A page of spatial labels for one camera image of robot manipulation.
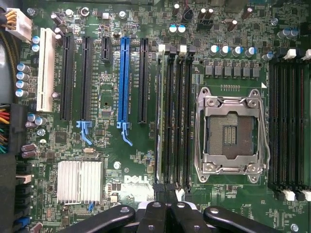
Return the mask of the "RAM module in slot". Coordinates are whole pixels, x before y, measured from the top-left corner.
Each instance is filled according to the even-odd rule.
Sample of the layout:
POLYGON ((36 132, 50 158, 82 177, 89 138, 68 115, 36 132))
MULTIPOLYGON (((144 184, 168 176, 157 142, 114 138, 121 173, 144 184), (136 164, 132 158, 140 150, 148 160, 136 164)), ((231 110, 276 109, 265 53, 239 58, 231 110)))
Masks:
POLYGON ((166 45, 160 44, 158 46, 157 55, 157 93, 156 93, 156 138, 155 138, 155 182, 163 183, 162 181, 162 139, 163 139, 163 98, 164 98, 164 58, 165 58, 166 45))

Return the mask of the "black RAM slot white latch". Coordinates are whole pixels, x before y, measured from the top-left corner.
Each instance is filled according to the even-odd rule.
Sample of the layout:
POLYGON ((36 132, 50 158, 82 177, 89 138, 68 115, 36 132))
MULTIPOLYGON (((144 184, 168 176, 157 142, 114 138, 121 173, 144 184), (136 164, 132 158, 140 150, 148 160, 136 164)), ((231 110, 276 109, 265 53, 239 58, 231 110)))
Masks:
POLYGON ((295 56, 295 49, 289 49, 282 57, 282 62, 278 66, 279 84, 279 126, 280 135, 280 184, 285 194, 285 200, 294 201, 295 193, 292 190, 291 174, 293 166, 293 153, 291 149, 291 91, 290 91, 290 67, 291 59, 295 56))
POLYGON ((309 61, 311 60, 311 49, 307 49, 305 55, 301 58, 303 61, 302 78, 303 78, 303 146, 304 146, 304 173, 303 184, 306 186, 303 188, 303 194, 308 202, 311 202, 311 184, 310 184, 310 133, 309 133, 309 108, 310 108, 310 87, 309 87, 309 61))
POLYGON ((175 94, 175 156, 176 156, 176 194, 177 199, 181 200, 182 193, 182 183, 181 183, 181 165, 180 165, 180 156, 182 148, 182 86, 183 86, 183 62, 185 54, 187 53, 186 45, 179 45, 177 48, 178 56, 176 58, 176 94, 175 94))

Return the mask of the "green Dell motherboard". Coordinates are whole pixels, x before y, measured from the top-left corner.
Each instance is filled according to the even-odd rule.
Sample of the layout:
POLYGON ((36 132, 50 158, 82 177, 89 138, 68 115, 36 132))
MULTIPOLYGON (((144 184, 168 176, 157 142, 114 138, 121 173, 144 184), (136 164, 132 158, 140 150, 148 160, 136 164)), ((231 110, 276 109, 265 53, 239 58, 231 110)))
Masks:
POLYGON ((191 76, 190 127, 190 192, 184 183, 185 131, 185 54, 182 86, 182 148, 180 178, 183 191, 180 201, 190 202, 199 212, 220 206, 250 218, 279 233, 311 233, 311 202, 278 201, 268 187, 269 171, 257 183, 244 175, 212 175, 201 183, 194 167, 195 95, 208 87, 213 95, 244 97, 257 89, 263 100, 266 135, 269 144, 269 52, 277 56, 275 73, 289 49, 299 49, 303 56, 311 49, 311 0, 0 0, 0 41, 9 58, 14 104, 27 107, 26 144, 18 155, 0 155, 0 233, 59 233, 89 217, 117 205, 128 205, 135 211, 141 202, 155 200, 156 169, 156 93, 158 46, 166 45, 164 58, 162 181, 164 182, 164 140, 167 58, 175 46, 172 83, 172 153, 170 183, 176 185, 175 156, 175 94, 176 58, 179 45, 196 48, 191 76), (25 43, 8 33, 3 24, 7 8, 20 9, 33 21, 32 42, 25 43), (27 13, 35 10, 34 15, 27 13), (121 19, 119 12, 125 11, 121 19), (213 19, 211 30, 197 31, 199 19, 213 19), (272 26, 270 20, 278 18, 272 26), (184 25, 180 36, 169 35, 170 25, 184 25), (52 112, 36 110, 37 76, 40 50, 40 29, 55 33, 55 69, 52 112), (73 87, 71 120, 60 119, 62 91, 63 43, 66 35, 74 39, 73 87), (82 38, 93 39, 90 120, 87 137, 81 138, 80 120, 82 38), (101 61, 102 37, 111 38, 112 62, 101 61), (119 100, 119 68, 121 38, 130 38, 128 138, 124 142, 117 128, 119 100), (138 83, 140 40, 148 38, 147 122, 138 123, 138 83), (210 56, 212 45, 229 46, 230 53, 210 56), (239 57, 232 50, 243 47, 239 57), (245 56, 245 50, 257 52, 245 56), (31 68, 27 98, 15 95, 17 65, 31 68), (38 129, 46 134, 38 136, 38 129), (62 161, 103 162, 103 196, 100 203, 65 205, 57 203, 58 163, 62 161), (115 161, 121 162, 119 170, 115 161), (16 220, 30 217, 21 229, 16 220), (298 232, 291 225, 299 226, 298 232))

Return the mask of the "steel locking lever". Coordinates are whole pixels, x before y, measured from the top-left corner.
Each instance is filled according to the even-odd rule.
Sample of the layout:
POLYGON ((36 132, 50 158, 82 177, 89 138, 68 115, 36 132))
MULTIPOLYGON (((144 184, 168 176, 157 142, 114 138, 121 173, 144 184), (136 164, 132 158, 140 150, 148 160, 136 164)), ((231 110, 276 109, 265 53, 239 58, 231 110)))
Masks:
POLYGON ((265 158, 264 168, 266 171, 268 171, 271 153, 266 135, 265 117, 263 112, 263 100, 261 97, 258 97, 258 101, 259 101, 259 140, 260 140, 259 144, 261 146, 262 157, 265 158))
POLYGON ((200 111, 199 111, 199 94, 195 95, 195 155, 194 155, 194 166, 197 172, 198 179, 202 176, 202 159, 200 153, 200 111))

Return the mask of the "silver finned heatsink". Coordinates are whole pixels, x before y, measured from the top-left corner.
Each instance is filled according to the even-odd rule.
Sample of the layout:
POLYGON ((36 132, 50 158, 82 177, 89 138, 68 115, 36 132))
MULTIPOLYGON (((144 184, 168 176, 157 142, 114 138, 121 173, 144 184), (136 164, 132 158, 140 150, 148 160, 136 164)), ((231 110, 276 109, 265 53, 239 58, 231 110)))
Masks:
POLYGON ((57 203, 65 205, 100 203, 103 196, 103 177, 103 162, 59 162, 57 203))

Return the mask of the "silver CPU socket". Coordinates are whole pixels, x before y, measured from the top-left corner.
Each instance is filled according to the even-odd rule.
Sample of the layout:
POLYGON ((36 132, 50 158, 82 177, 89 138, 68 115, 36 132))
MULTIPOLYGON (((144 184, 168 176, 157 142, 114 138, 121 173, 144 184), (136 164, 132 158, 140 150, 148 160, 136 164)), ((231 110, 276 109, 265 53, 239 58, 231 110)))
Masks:
POLYGON ((266 171, 259 140, 257 89, 244 97, 213 95, 208 87, 198 93, 202 176, 244 175, 257 183, 266 171))

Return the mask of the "blue SATA port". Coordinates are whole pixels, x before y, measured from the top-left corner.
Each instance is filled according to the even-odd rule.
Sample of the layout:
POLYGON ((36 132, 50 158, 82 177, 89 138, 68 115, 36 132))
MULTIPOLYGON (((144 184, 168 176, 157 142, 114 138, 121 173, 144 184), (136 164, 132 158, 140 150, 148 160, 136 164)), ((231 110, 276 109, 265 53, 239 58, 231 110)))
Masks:
POLYGON ((30 223, 30 217, 26 216, 26 217, 21 217, 19 219, 16 220, 16 226, 18 229, 24 228, 26 227, 29 223, 30 223))

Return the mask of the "long black expansion slot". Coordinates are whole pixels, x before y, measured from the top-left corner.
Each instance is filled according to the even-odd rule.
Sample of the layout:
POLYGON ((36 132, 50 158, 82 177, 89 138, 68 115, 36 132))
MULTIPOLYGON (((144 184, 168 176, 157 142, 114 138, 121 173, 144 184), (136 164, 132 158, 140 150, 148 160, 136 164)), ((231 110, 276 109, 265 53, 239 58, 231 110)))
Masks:
POLYGON ((74 39, 66 35, 63 43, 62 91, 60 119, 71 120, 72 87, 73 87, 74 39))
POLYGON ((77 128, 81 129, 81 138, 88 145, 92 145, 92 141, 87 137, 88 129, 92 127, 90 120, 92 55, 93 39, 90 36, 84 36, 82 38, 80 120, 77 121, 77 128))
POLYGON ((138 83, 138 123, 147 122, 147 99, 148 99, 148 38, 140 40, 139 53, 139 83, 138 83))

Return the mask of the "blue expansion slot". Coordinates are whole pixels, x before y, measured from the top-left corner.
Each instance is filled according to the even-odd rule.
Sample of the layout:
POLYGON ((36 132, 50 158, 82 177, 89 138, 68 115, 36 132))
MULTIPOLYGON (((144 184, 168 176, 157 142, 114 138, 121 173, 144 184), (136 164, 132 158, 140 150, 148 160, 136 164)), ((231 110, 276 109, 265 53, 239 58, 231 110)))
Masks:
POLYGON ((128 138, 129 134, 128 129, 130 127, 130 123, 128 121, 129 67, 130 67, 130 38, 124 36, 121 38, 121 51, 120 51, 117 128, 121 130, 121 135, 124 142, 132 146, 133 143, 128 138))

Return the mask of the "black main power connector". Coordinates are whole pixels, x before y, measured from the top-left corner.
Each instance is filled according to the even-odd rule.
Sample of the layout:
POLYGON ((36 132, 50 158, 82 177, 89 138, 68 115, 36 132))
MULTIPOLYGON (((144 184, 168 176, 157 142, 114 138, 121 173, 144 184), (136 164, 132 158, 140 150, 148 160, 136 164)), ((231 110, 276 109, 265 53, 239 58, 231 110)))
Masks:
POLYGON ((0 103, 0 155, 18 155, 26 144, 27 107, 0 103))

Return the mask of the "short black expansion slot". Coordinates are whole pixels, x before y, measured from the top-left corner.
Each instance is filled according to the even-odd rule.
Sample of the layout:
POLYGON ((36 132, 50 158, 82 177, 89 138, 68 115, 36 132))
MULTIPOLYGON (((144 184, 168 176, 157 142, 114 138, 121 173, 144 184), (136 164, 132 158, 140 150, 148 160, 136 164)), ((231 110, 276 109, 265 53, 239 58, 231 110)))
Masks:
POLYGON ((112 42, 107 36, 103 36, 101 41, 101 61, 105 64, 112 62, 112 42))

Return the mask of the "white PCI expansion slot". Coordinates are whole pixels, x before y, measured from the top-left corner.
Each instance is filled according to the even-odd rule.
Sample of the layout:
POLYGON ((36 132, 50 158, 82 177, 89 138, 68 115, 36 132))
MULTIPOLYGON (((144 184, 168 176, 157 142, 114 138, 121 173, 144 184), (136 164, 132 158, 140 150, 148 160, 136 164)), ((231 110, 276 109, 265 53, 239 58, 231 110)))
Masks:
POLYGON ((38 112, 52 112, 55 46, 54 31, 50 28, 41 28, 36 96, 36 110, 38 112))

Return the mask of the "black fan header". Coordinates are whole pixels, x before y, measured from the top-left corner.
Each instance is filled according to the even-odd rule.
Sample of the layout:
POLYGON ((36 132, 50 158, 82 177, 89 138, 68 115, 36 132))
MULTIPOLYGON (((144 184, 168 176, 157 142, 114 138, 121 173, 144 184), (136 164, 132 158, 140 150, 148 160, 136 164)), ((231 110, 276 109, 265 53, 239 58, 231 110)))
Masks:
POLYGON ((197 31, 207 31, 211 30, 214 25, 213 19, 199 19, 197 23, 197 31))

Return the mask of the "grey PC case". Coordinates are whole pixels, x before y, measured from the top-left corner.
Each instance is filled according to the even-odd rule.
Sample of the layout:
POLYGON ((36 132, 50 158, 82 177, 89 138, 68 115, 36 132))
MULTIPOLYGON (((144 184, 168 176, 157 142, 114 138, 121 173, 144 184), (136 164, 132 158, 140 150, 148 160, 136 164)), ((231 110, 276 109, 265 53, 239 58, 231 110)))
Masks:
POLYGON ((13 103, 13 88, 7 51, 0 41, 0 103, 13 103))

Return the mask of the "white power connector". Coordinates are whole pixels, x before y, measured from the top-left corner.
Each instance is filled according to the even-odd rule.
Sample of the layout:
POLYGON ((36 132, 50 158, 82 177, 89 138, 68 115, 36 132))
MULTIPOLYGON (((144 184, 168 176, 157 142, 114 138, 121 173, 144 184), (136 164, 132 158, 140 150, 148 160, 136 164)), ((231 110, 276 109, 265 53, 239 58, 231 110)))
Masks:
POLYGON ((21 41, 31 44, 33 21, 18 8, 7 8, 4 15, 7 19, 3 24, 5 30, 21 41))

